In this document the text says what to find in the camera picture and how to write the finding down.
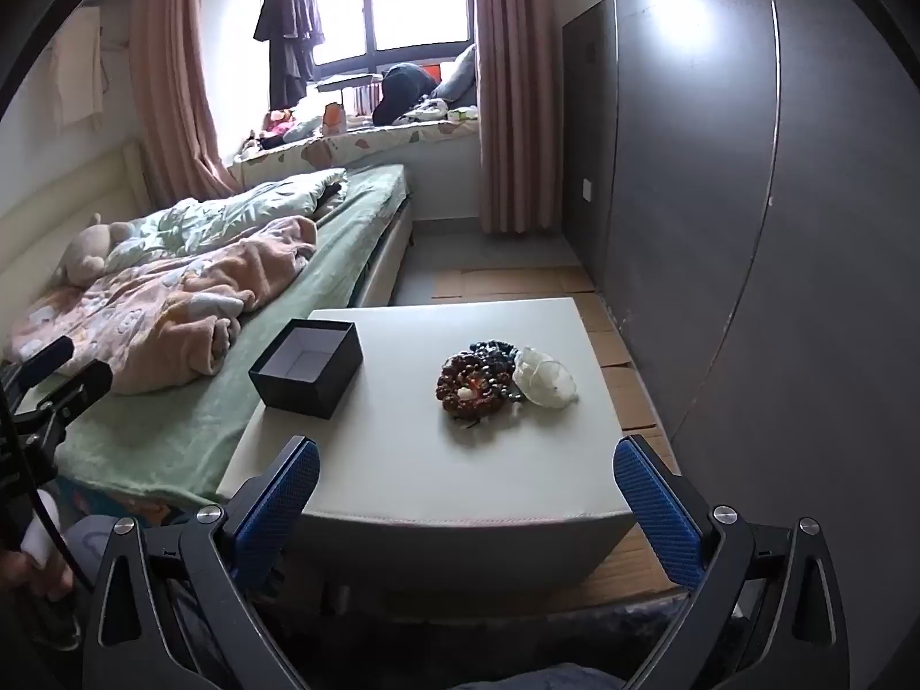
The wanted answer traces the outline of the person's left hand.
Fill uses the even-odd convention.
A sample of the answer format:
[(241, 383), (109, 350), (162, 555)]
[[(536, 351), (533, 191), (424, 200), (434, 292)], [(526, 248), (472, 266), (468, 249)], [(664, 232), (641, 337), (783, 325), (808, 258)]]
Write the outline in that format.
[(2, 592), (30, 587), (58, 601), (75, 586), (75, 575), (55, 547), (30, 500), (20, 500), (13, 518), (2, 521)]

